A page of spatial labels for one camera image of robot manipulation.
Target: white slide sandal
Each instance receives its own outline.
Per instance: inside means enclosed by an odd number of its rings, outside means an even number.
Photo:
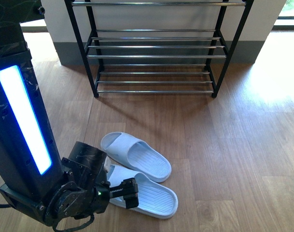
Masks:
[[[109,157],[125,167],[146,174],[152,181],[163,182],[171,174],[171,165],[164,156],[130,134],[109,133],[100,145]]]
[[[178,198],[171,189],[150,180],[141,172],[119,165],[112,164],[110,171],[107,173],[111,187],[118,186],[124,179],[129,178],[135,178],[138,184],[139,205],[131,210],[160,219],[174,216],[178,208]],[[122,208],[126,207],[123,197],[112,198],[110,203]]]

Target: blue led light strip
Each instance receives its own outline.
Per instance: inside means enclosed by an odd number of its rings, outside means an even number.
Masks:
[[[43,175],[52,165],[41,129],[35,117],[18,66],[0,71],[0,82],[28,144],[36,166]]]

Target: laminate flooring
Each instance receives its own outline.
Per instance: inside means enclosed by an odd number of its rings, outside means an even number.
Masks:
[[[156,219],[109,205],[82,232],[294,231],[294,32],[271,32],[255,64],[231,64],[215,99],[95,99],[84,67],[61,66],[49,34],[25,38],[61,157],[68,157],[76,141],[100,147],[105,134],[124,131],[172,165],[162,184],[178,195],[174,217]],[[221,65],[213,68],[218,75]],[[67,218],[58,229],[84,222]],[[34,231],[52,228],[0,209],[0,232]]]

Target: metal shelf bar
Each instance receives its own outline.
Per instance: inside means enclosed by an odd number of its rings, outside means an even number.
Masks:
[[[211,41],[219,40],[220,37],[92,37],[99,41]]]
[[[98,29],[97,32],[215,32],[214,29]]]
[[[135,46],[135,45],[129,45],[129,46],[119,46],[119,45],[101,45],[101,46],[88,46],[88,48],[95,48],[95,49],[116,49],[116,48],[165,48],[165,49],[216,49],[216,48],[224,48],[224,46],[203,46],[203,45],[197,45],[197,46],[187,46],[187,45],[163,45],[163,46]]]
[[[210,72],[101,72],[101,75],[209,75]]]
[[[123,67],[123,66],[134,66],[134,67],[205,67],[205,64],[106,64],[106,67]]]
[[[102,84],[212,84],[212,81],[98,81]]]
[[[245,6],[245,2],[72,2],[72,6]]]
[[[212,56],[208,56],[208,55],[188,55],[188,56],[180,56],[180,55],[171,55],[171,56],[165,56],[165,55],[102,55],[102,56],[98,56],[98,55],[88,55],[88,58],[101,58],[101,59],[114,59],[114,58],[215,58],[215,59],[224,59],[226,58],[226,56],[222,56],[222,55],[212,55]]]
[[[166,90],[150,90],[150,91],[131,91],[131,90],[98,90],[98,93],[180,93],[180,94],[191,94],[191,93],[213,93],[212,90],[176,90],[176,91],[166,91]]]

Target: cable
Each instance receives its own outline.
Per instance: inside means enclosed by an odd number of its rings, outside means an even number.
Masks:
[[[54,232],[73,232],[73,231],[79,231],[79,230],[82,230],[82,229],[86,228],[87,226],[89,226],[93,221],[94,221],[94,215],[91,214],[90,215],[90,220],[88,222],[86,222],[85,224],[81,225],[81,226],[59,231],[59,230],[56,229],[56,227],[58,226],[58,223],[57,223],[57,224],[55,224],[55,225],[52,226],[52,229],[54,230]]]
[[[11,208],[9,204],[0,204],[0,209]]]

